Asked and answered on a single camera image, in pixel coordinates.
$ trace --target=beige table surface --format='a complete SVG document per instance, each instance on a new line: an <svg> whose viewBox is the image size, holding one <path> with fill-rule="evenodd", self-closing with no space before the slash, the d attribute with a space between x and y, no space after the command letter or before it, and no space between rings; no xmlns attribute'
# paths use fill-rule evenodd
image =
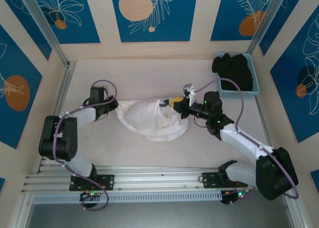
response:
<svg viewBox="0 0 319 228"><path fill-rule="evenodd" d="M212 60L205 59L81 59L76 64L62 112L79 107L89 97L93 82L99 79L115 83L118 100L183 96L185 84L193 83L199 89L216 78L211 64ZM196 94L197 101L202 103L204 93L215 90L217 83ZM222 101L226 115L236 120L240 99L222 98ZM261 142L266 141L255 99L245 99L239 126ZM250 164L236 148L197 127L192 117L187 131L178 139L152 142L126 129L116 113L111 112L106 119L81 127L78 141L78 152L95 165L218 167L231 159Z"/></svg>

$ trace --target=robotic arm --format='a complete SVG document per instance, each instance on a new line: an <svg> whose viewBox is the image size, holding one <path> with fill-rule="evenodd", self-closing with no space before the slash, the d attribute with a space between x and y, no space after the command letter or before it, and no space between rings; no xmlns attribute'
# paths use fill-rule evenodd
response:
<svg viewBox="0 0 319 228"><path fill-rule="evenodd" d="M206 127L211 135L239 149L254 164L254 167L249 167L233 160L223 164L218 173L222 182L239 181L257 187L268 200L275 199L293 187L283 169L294 185L298 184L288 152L282 147L274 149L264 145L237 128L234 121L223 114L218 92L205 93L203 103L199 104L194 100L192 84L185 85L183 90L185 97L178 97L170 102L171 107L181 114L181 118L193 115L206 120Z"/></svg>
<svg viewBox="0 0 319 228"><path fill-rule="evenodd" d="M97 175L95 166L83 158L80 153L77 153L78 129L89 122L98 120L100 116L107 114L118 106L118 102L113 96L105 98L105 92L107 93L105 87L91 87L90 98L84 102L83 109L70 114L59 127L55 153L57 159L64 163L62 166L67 166L72 170L70 191L86 191L92 187L92 184L81 176L101 184L111 183L107 190L112 190L114 176ZM87 101L90 108L85 108ZM50 160L54 160L53 139L59 120L59 116L47 116L42 129L39 153Z"/></svg>
<svg viewBox="0 0 319 228"><path fill-rule="evenodd" d="M88 101L88 107L84 104L81 107L83 109L70 113L59 127L60 136L56 141L55 154L59 162L62 161L62 166L73 172L70 191L88 191L92 189L92 181L95 185L109 184L107 188L103 186L105 190L113 189L114 176L97 175L95 166L77 153L78 128L99 119L118 106L113 96L105 98L105 91L105 87L91 87L90 98L85 101ZM161 106L170 105L181 114L181 118L193 115L206 120L206 127L211 135L239 149L254 164L250 167L231 160L221 165L218 168L218 178L223 184L222 187L231 187L229 184L233 185L234 182L246 183L257 187L266 199L273 200L289 190L292 184L298 184L288 152L283 148L274 149L266 146L237 128L234 121L223 113L218 92L207 92L202 104L195 101L195 89L192 84L184 87L184 94L184 97L164 101ZM58 116L48 116L42 130L39 153L50 160L54 160L53 141L59 121Z"/></svg>

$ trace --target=purple cable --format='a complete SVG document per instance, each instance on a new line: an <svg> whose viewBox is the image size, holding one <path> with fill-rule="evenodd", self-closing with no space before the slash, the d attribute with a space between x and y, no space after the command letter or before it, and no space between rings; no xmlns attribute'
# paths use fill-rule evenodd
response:
<svg viewBox="0 0 319 228"><path fill-rule="evenodd" d="M253 144L255 144L258 148L260 148L260 144L251 139L250 137L248 137L247 135L243 134L242 132L238 131L238 122L241 118L241 116L243 115L243 111L244 111L244 96L243 96L243 93L241 92L239 86L232 80L230 79L227 79L227 78L217 78L211 82L209 82L207 85L205 85L204 87L200 88L199 90L196 90L194 91L195 93L198 93L204 89L206 89L208 86L210 86L211 84L215 83L216 81L220 81L220 80L224 80L224 81L228 81L228 82L231 82L235 87L236 89L238 90L239 92L239 95L240 95L240 98L241 98L241 110L240 110L240 114L236 120L236 123L235 123L235 128L236 128L236 131L241 135L243 136L244 138L246 138L247 140L251 141ZM284 175L287 177L288 181L290 182L293 190L295 191L295 196L291 196L287 193L284 193L284 195L286 197L289 197L289 198L292 198L292 199L298 199L299 198L299 192L298 192L298 189L295 185L295 183L293 182L292 178L290 177L290 175L288 174L288 172L285 170L285 168L280 164L280 162L269 152L267 151L265 148L261 148L262 151L264 151L270 158L273 159L273 161L278 165L278 167L281 169L281 171L284 173Z"/></svg>
<svg viewBox="0 0 319 228"><path fill-rule="evenodd" d="M69 117L70 115L72 115L72 114L74 114L74 113L77 113L77 112L79 112L79 111L81 111L81 110L84 110L84 109L93 108L93 107L95 107L95 106L107 105L107 104L109 104L109 103L111 103L111 102L113 102L113 101L115 100L115 98L116 98L116 96L117 96L117 94L118 94L118 91L117 91L116 86L115 86L111 81L108 81L108 80L98 80L98 81L94 82L92 86L96 85L98 82L107 82L107 83L111 84L111 85L114 87L114 90L115 90L114 98L111 99L110 101L107 101L107 102L103 102L103 103L98 103L98 104L94 104L94 105L85 106L85 108L80 107L80 108L78 108L78 109L76 109L76 110L73 110L73 111L71 111L71 112L66 113L65 115L63 115L63 116L60 118L58 124L56 125L55 133L54 133L54 137L53 137L53 147L52 147L52 153L53 153L53 159L54 159L54 161L56 161L56 162L58 162L58 163L64 165L65 168L66 168L69 172L71 172L72 174L74 174L75 176L78 176L78 177L80 177L80 178L82 178L82 179L84 179L84 180L87 180L87 181L93 183L95 186L99 187L99 188L105 193L105 195L106 195L106 200L107 200L107 201L106 201L106 203L105 203L102 207L100 207L100 208L96 208L96 209L85 208L85 207L84 207L84 201L85 201L86 199L83 199L81 205L83 206L84 209L86 209L86 210L88 210L88 211L99 211L99 210L104 209L104 208L107 206L107 204L109 203L109 195L108 195L108 193L106 192L106 190L105 190L100 184L98 184L97 182L91 180L90 178L87 178L87 177L85 177L85 176L82 176L81 174L76 173L75 171L72 170L72 168L70 168L70 167L69 167L68 165L66 165L63 161L60 161L60 160L56 157L56 141L57 141L57 137L58 137L58 133L59 133L59 128L60 128L60 126L61 126L61 124L62 124L62 121L63 121L66 117Z"/></svg>

